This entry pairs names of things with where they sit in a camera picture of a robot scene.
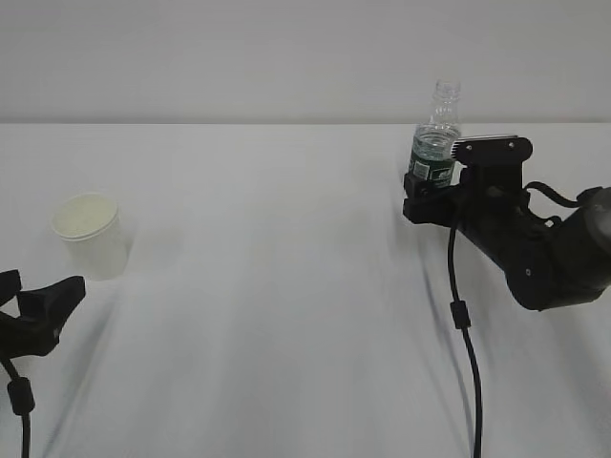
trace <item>bottle label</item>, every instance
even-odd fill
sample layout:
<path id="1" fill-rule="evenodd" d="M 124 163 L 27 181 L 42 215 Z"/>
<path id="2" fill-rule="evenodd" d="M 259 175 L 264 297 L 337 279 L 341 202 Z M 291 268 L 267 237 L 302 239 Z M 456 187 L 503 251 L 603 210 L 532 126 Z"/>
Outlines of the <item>bottle label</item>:
<path id="1" fill-rule="evenodd" d="M 411 150 L 410 168 L 408 173 L 431 181 L 435 188 L 445 188 L 450 186 L 454 170 L 454 160 L 431 160 L 420 157 L 414 150 Z"/>

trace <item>white paper cup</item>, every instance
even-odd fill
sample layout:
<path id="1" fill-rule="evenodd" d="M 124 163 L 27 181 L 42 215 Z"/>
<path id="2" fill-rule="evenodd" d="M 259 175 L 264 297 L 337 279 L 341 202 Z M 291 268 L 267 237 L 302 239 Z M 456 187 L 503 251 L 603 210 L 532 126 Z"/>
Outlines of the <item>white paper cup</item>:
<path id="1" fill-rule="evenodd" d="M 120 275 L 127 263 L 118 205 L 101 194 L 82 194 L 64 203 L 53 216 L 55 233 L 64 240 L 79 274 L 90 280 Z"/>

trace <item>cable ferrite bead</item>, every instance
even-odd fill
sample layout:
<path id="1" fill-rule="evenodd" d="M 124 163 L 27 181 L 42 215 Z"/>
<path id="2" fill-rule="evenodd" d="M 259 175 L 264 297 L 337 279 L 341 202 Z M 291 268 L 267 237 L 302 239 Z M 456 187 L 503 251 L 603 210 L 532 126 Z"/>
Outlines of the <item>cable ferrite bead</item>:
<path id="1" fill-rule="evenodd" d="M 471 320 L 469 319 L 466 302 L 450 302 L 450 309 L 452 310 L 452 318 L 454 319 L 454 326 L 456 329 L 467 329 L 471 327 Z"/>
<path id="2" fill-rule="evenodd" d="M 9 397 L 11 398 L 12 411 L 20 417 L 27 415 L 34 410 L 36 403 L 32 393 L 30 380 L 26 377 L 19 377 L 9 382 Z"/>

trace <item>white wall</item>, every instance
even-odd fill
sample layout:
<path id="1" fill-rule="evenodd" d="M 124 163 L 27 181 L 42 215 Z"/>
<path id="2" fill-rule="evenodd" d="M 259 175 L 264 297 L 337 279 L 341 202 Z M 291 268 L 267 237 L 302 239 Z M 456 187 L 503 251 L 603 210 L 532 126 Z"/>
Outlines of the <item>white wall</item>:
<path id="1" fill-rule="evenodd" d="M 609 0 L 1 0 L 0 121 L 611 120 Z"/>

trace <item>white tabletop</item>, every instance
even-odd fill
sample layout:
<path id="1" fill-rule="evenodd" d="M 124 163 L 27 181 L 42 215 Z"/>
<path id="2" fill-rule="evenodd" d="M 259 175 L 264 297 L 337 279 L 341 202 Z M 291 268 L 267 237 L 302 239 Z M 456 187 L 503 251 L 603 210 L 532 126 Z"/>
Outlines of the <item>white tabletop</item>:
<path id="1" fill-rule="evenodd" d="M 85 191 L 116 197 L 133 239 L 57 349 L 17 361 L 37 402 L 32 457 L 467 457 L 447 230 L 401 216 L 412 128 L 0 127 L 0 268 L 28 289 L 76 273 L 49 218 Z M 568 197 L 611 181 L 611 125 L 465 132 L 529 137 L 525 179 Z M 456 262 L 484 456 L 610 456 L 611 293 L 529 312 L 462 237 Z M 0 454 L 17 456 L 2 396 Z"/>

